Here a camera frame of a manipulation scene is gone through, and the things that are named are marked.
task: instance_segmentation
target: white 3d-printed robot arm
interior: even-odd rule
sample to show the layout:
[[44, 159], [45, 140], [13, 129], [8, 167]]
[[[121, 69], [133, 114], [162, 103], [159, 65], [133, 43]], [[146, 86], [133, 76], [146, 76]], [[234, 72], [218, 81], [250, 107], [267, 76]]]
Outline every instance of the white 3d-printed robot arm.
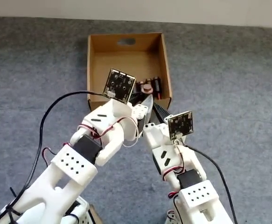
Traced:
[[[128, 119], [116, 123], [120, 118]], [[112, 129], [101, 137], [104, 148], [96, 155], [94, 162], [79, 154], [74, 149], [75, 144], [83, 136], [91, 135], [88, 128], [81, 126], [73, 134], [70, 143], [64, 145], [48, 168], [13, 206], [15, 211], [24, 213], [18, 220], [19, 224], [76, 224], [74, 217], [63, 217], [65, 212], [77, 198], [80, 198], [79, 195], [98, 172], [94, 165], [103, 166], [120, 149], [124, 140], [135, 139], [137, 119], [141, 118], [143, 118], [143, 107], [132, 107], [130, 104], [125, 105], [114, 99], [88, 114], [83, 119], [82, 125], [94, 127], [99, 133], [112, 125]], [[175, 144], [172, 143], [167, 124], [147, 124], [143, 136], [152, 151], [159, 173], [165, 181], [169, 182], [172, 189], [178, 192], [178, 198], [174, 198], [175, 216], [168, 218], [166, 224], [232, 224], [219, 201], [218, 194], [210, 181], [206, 180], [205, 171], [195, 153], [179, 145], [177, 141]], [[175, 170], [168, 172], [169, 169], [181, 164], [187, 171], [194, 170], [201, 181], [183, 187]], [[63, 189], [56, 188], [57, 182], [63, 175], [69, 176], [71, 180]], [[84, 204], [79, 209], [76, 207], [73, 210], [79, 218], [88, 210], [88, 203]], [[7, 214], [0, 220], [0, 224], [9, 222], [10, 218]]]
[[[132, 141], [136, 138], [136, 115], [137, 111], [133, 111], [130, 103], [123, 104], [110, 99], [106, 104], [83, 119], [82, 124], [96, 128], [99, 133], [112, 126], [101, 137], [104, 148], [96, 155], [95, 164], [104, 165], [120, 149], [125, 139]], [[120, 118], [126, 119], [116, 123]], [[39, 223], [60, 224], [67, 209], [75, 202], [98, 172], [94, 164], [72, 148], [81, 137], [90, 134], [91, 132], [87, 128], [79, 128], [72, 136], [70, 144], [63, 146], [52, 159], [51, 164], [24, 192], [19, 201], [13, 206], [13, 209], [23, 213], [40, 203], [44, 203], [45, 209]], [[56, 184], [64, 175], [70, 177], [70, 181], [63, 189], [56, 190]], [[16, 214], [12, 213], [12, 215], [14, 220], [18, 219]], [[8, 214], [0, 220], [0, 224], [8, 224], [9, 222], [10, 217]]]
[[[206, 180], [206, 173], [195, 152], [179, 140], [173, 144], [167, 124], [147, 124], [143, 137], [152, 151], [159, 174], [178, 193], [174, 197], [174, 212], [167, 216], [165, 224], [233, 224], [216, 190]], [[184, 167], [187, 171], [184, 174], [191, 175], [180, 173], [184, 178], [178, 178], [177, 173], [181, 169], [178, 167]]]

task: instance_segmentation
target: box handle hole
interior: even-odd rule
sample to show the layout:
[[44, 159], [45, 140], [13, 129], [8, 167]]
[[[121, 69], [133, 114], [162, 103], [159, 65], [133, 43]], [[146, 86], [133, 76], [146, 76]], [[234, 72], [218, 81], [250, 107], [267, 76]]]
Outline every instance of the box handle hole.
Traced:
[[117, 44], [120, 46], [132, 46], [135, 43], [136, 43], [135, 38], [122, 38], [117, 42]]

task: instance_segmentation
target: gray carpet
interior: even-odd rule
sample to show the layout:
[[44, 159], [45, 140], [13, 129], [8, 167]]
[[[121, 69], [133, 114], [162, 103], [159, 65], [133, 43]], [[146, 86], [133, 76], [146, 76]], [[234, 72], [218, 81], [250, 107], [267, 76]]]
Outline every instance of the gray carpet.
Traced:
[[[27, 178], [46, 108], [86, 87], [91, 33], [163, 32], [172, 113], [194, 111], [188, 143], [221, 166], [240, 224], [272, 224], [272, 29], [153, 22], [0, 18], [0, 209]], [[44, 146], [69, 140], [89, 112], [86, 96], [49, 116]], [[215, 168], [201, 162], [230, 214]], [[39, 162], [36, 175], [44, 169]], [[172, 201], [144, 141], [122, 148], [83, 192], [107, 224], [158, 224]]]

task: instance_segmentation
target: black circuit board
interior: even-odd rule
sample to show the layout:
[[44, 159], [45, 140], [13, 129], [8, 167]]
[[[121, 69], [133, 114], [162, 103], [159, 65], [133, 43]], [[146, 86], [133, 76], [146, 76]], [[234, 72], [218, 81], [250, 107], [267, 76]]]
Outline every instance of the black circuit board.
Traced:
[[136, 78], [111, 68], [103, 94], [124, 104], [129, 101]]
[[193, 132], [193, 114], [187, 111], [168, 119], [170, 140], [175, 140]]

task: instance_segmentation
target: cardboard box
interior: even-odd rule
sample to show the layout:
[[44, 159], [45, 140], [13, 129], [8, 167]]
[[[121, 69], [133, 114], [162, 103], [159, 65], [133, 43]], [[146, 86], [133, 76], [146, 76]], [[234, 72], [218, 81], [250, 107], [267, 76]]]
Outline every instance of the cardboard box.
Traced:
[[[110, 68], [134, 76], [136, 81], [159, 76], [162, 97], [156, 102], [169, 107], [172, 91], [163, 34], [90, 35], [87, 57], [87, 90], [102, 93]], [[91, 110], [106, 101], [102, 96], [88, 95]]]

